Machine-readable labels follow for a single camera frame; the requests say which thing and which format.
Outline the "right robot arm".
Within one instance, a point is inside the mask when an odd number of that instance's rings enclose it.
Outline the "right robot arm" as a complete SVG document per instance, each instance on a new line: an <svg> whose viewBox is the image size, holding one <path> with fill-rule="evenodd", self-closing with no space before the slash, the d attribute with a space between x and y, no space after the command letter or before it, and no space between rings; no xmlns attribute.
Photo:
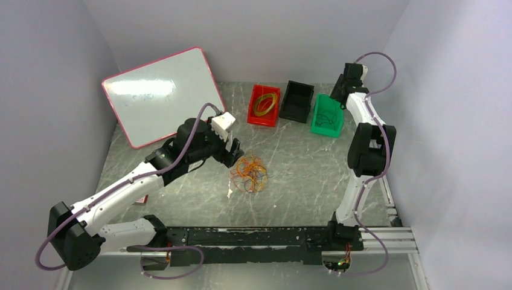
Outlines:
<svg viewBox="0 0 512 290"><path fill-rule="evenodd" d="M373 184L389 168L396 136L395 127L387 125L371 103L370 92L363 85L367 72L362 64L346 63L330 96L351 114L357 126L347 155L349 183L325 235L333 250L358 241L363 205Z"/></svg>

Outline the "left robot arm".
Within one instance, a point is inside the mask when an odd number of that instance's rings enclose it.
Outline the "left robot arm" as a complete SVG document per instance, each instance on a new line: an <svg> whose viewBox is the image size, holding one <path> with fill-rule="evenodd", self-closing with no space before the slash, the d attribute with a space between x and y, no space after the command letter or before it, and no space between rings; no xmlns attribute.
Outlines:
<svg viewBox="0 0 512 290"><path fill-rule="evenodd" d="M227 168L232 167L244 154L237 138L226 149L235 122L229 112L205 121L189 118L178 127L175 136L147 155L123 179L75 204L54 205L49 213L47 238L63 266L70 271L82 269L101 253L115 248L141 245L152 251L163 249L167 229L154 215L122 224L108 222L138 199L192 172L193 164L200 168L208 158L214 158Z"/></svg>

